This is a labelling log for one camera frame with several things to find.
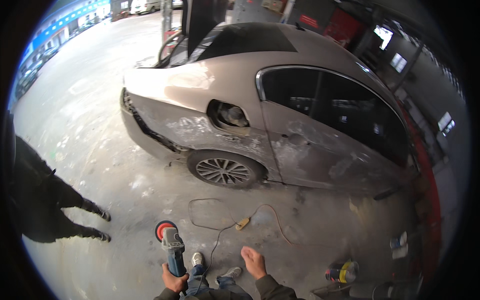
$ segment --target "person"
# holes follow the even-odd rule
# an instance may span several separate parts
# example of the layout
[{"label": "person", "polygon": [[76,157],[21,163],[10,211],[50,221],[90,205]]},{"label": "person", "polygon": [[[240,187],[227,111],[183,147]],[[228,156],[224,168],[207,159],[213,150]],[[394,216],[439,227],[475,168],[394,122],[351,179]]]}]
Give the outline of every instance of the person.
[{"label": "person", "polygon": [[[255,285],[262,300],[296,300],[297,295],[292,288],[278,284],[271,275],[267,274],[265,258],[254,249],[243,246],[240,252],[245,260],[247,271],[255,278]],[[193,269],[191,274],[175,277],[168,270],[168,264],[163,264],[162,279],[165,289],[154,300],[179,300],[185,282],[188,281],[188,299],[198,300],[252,300],[252,297],[235,283],[235,278],[241,274],[240,267],[233,267],[225,274],[217,276],[218,289],[209,287],[205,278],[202,279],[204,270],[204,258],[199,252],[192,257]]]},{"label": "person", "polygon": [[82,197],[55,175],[47,163],[22,138],[15,137],[15,156],[11,170],[9,209],[19,233],[41,243],[79,236],[109,242],[110,235],[96,228],[73,223],[63,207],[79,207],[109,222],[110,213]]}]

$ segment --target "red sanding pad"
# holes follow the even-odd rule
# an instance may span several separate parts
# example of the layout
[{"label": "red sanding pad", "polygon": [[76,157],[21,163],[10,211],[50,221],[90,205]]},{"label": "red sanding pad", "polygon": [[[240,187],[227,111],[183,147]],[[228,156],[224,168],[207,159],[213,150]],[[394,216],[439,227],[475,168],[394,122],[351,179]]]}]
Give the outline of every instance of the red sanding pad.
[{"label": "red sanding pad", "polygon": [[168,227],[177,228],[177,226],[173,222],[170,222],[170,221],[161,221],[160,223],[158,223],[156,225],[155,236],[156,236],[157,240],[159,240],[160,242],[162,241],[162,239],[163,239],[163,229],[168,228]]}]

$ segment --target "spray can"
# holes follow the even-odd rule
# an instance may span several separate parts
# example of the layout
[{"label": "spray can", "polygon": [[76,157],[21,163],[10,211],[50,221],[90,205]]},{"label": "spray can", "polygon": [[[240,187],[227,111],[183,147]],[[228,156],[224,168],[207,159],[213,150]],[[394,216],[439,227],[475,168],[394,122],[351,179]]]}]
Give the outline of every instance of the spray can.
[{"label": "spray can", "polygon": [[329,281],[352,283],[359,271],[359,264],[349,259],[345,263],[333,263],[325,271],[325,278]]},{"label": "spray can", "polygon": [[392,250],[405,246],[407,243],[407,232],[404,231],[399,237],[390,240],[390,248]]}]

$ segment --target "blue sign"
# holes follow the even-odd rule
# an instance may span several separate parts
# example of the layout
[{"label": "blue sign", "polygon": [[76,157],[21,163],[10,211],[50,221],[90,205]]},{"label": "blue sign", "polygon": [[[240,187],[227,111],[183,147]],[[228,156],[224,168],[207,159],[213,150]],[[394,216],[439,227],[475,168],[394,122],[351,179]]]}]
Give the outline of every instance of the blue sign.
[{"label": "blue sign", "polygon": [[60,20],[56,21],[54,24],[50,25],[47,29],[45,29],[39,36],[37,36],[33,41],[33,49],[37,49],[40,45],[42,45],[46,40],[51,38],[51,36],[56,33],[60,28],[64,27],[66,24],[70,23],[78,19],[79,17],[90,13],[93,10],[96,10],[99,6],[109,4],[110,0],[100,0],[88,5],[85,5],[82,8],[79,8],[77,11],[74,11],[67,16],[61,18]]}]

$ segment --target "white van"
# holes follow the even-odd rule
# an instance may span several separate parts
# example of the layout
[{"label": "white van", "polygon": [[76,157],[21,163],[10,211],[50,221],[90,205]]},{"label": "white van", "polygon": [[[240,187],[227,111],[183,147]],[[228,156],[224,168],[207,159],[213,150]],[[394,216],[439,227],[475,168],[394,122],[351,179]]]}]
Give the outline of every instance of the white van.
[{"label": "white van", "polygon": [[160,10],[160,0],[133,0],[130,7],[130,14],[141,14],[143,12],[155,12]]}]

